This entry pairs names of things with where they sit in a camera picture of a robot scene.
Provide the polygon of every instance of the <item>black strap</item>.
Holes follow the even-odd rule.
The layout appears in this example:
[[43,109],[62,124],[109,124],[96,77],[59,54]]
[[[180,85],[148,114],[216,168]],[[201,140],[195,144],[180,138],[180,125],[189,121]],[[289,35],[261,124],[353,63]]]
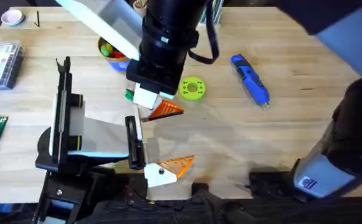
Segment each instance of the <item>black strap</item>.
[[206,29],[207,29],[208,39],[210,41],[212,58],[206,58],[200,56],[198,54],[195,54],[191,50],[189,50],[189,57],[197,60],[198,62],[210,65],[214,63],[219,56],[217,35],[212,21],[212,0],[208,0],[206,3]]

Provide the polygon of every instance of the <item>green spool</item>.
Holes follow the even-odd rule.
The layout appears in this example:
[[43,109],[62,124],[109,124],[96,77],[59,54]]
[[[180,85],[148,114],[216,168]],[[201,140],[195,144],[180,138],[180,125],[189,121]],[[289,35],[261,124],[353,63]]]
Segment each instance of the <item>green spool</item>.
[[187,100],[198,100],[206,92],[206,86],[200,78],[187,77],[179,83],[179,92]]

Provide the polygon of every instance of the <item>blue electric screwdriver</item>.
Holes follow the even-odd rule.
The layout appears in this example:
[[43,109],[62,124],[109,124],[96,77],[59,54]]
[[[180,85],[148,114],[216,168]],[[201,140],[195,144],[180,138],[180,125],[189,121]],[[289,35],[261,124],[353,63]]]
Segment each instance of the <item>blue electric screwdriver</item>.
[[233,55],[231,57],[232,64],[236,67],[237,73],[243,80],[254,101],[261,106],[263,110],[269,109],[269,93],[260,77],[250,63],[241,55]]

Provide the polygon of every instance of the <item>wooden table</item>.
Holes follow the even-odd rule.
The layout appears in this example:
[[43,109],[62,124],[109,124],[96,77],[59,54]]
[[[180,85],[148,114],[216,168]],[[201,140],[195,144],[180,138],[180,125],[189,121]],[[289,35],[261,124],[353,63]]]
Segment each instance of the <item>wooden table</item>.
[[[132,114],[125,99],[127,80],[100,56],[98,35],[60,7],[20,7],[27,17],[18,27],[2,25],[0,40],[20,40],[25,48],[16,86],[0,91],[0,114],[8,115],[0,141],[0,203],[37,202],[44,170],[35,168],[37,141],[50,125],[58,83],[55,58],[71,56],[73,90],[84,95],[88,117],[123,124]],[[36,27],[36,10],[40,27]],[[197,53],[209,55],[205,30]],[[293,20],[272,7],[229,7],[217,32],[221,55],[214,65],[187,59],[183,76],[202,78],[204,98],[176,98],[185,114],[143,125],[149,160],[194,154],[177,184],[150,189],[152,199],[187,198],[194,181],[210,183],[223,198],[249,198],[235,187],[253,167],[289,170],[322,136],[345,88],[358,78],[352,69]],[[246,97],[230,65],[243,54],[271,95],[262,111]],[[362,187],[351,195],[362,196]]]

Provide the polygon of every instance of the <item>orange triangle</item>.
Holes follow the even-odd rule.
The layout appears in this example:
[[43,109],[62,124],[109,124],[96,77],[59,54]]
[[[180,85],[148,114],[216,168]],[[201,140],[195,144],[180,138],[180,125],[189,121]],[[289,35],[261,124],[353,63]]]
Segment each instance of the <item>orange triangle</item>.
[[168,100],[162,100],[161,104],[149,116],[149,119],[165,118],[168,116],[179,115],[182,113],[183,109],[178,105]]
[[194,159],[194,155],[168,159],[166,161],[157,162],[159,166],[169,170],[176,175],[176,178],[182,177],[189,169]]

